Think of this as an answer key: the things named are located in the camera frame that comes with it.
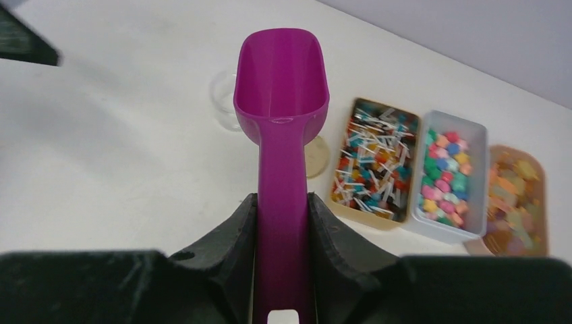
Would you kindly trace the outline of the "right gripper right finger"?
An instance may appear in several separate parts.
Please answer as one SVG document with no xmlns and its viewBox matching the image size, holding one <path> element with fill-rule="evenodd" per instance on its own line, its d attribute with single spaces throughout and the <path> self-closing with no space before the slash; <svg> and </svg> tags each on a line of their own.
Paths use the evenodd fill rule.
<svg viewBox="0 0 572 324">
<path fill-rule="evenodd" d="M 397 262 L 308 195 L 311 264 L 319 323 L 391 323 L 385 281 Z"/>
</svg>

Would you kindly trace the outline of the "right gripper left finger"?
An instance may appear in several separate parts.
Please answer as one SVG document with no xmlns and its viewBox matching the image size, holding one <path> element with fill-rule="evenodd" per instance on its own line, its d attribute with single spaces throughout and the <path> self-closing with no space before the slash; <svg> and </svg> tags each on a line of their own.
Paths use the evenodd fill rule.
<svg viewBox="0 0 572 324">
<path fill-rule="evenodd" d="M 247 195 L 232 215 L 169 257 L 184 268 L 184 323 L 249 323 L 256 245 L 257 195 Z"/>
</svg>

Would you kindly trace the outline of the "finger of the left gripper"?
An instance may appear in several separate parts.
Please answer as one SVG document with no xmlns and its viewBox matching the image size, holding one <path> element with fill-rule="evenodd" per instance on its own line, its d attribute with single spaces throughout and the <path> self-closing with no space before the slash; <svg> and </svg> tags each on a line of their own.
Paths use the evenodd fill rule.
<svg viewBox="0 0 572 324">
<path fill-rule="evenodd" d="M 1 4 L 1 58 L 58 66 L 60 52 Z"/>
</svg>

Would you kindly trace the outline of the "magenta plastic scoop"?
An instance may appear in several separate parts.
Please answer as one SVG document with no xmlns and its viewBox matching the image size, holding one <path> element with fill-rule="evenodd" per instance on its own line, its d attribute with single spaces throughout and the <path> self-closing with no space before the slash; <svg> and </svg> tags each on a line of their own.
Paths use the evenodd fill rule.
<svg viewBox="0 0 572 324">
<path fill-rule="evenodd" d="M 233 104 L 258 146 L 255 323 L 294 310 L 315 323 L 304 147 L 322 129 L 329 91 L 318 39 L 299 28 L 249 35 L 241 46 Z"/>
</svg>

